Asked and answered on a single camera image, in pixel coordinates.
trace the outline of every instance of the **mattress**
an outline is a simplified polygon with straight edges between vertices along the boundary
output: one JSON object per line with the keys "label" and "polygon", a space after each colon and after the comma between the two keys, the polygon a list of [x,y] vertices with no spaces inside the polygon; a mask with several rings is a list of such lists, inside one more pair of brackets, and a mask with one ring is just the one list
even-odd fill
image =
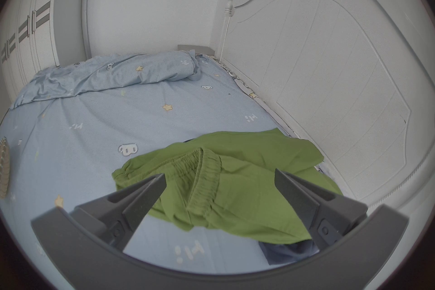
{"label": "mattress", "polygon": [[[0,126],[11,154],[7,225],[30,260],[56,286],[68,287],[45,255],[30,221],[115,190],[111,173],[130,157],[215,131],[283,128],[213,59],[198,59],[198,81],[183,79],[86,92],[9,110]],[[195,273],[270,269],[258,242],[202,227],[184,232],[146,216],[124,253]]]}

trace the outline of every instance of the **white headboard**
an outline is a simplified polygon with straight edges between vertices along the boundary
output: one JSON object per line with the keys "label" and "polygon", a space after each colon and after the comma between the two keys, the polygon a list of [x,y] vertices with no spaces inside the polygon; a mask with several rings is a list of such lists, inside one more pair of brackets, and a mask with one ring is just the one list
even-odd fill
{"label": "white headboard", "polygon": [[432,175],[433,55],[394,0],[228,0],[225,11],[216,57],[316,144],[351,196],[397,207]]}

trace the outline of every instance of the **white wardrobe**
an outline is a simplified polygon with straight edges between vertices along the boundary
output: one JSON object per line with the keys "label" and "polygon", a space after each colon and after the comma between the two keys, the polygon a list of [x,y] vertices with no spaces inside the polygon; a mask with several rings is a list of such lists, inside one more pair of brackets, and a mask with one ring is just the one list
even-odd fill
{"label": "white wardrobe", "polygon": [[[1,61],[12,101],[40,70],[87,58],[81,28],[82,12],[85,13],[82,2],[8,0],[5,4],[0,15]],[[56,36],[55,26],[59,32]]]}

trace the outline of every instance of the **yellow star print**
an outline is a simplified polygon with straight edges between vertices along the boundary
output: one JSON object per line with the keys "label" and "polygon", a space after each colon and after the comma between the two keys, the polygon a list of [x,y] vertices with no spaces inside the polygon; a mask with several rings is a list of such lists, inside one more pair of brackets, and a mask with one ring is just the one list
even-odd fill
{"label": "yellow star print", "polygon": [[54,200],[54,205],[63,208],[63,198],[60,195],[57,195],[57,198]]}

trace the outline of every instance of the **beige woven item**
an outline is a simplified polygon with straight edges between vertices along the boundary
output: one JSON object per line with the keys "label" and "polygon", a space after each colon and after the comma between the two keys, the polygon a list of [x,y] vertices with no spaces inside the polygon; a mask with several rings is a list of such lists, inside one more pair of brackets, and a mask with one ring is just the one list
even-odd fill
{"label": "beige woven item", "polygon": [[6,197],[7,185],[9,183],[9,145],[6,138],[0,141],[0,199]]}

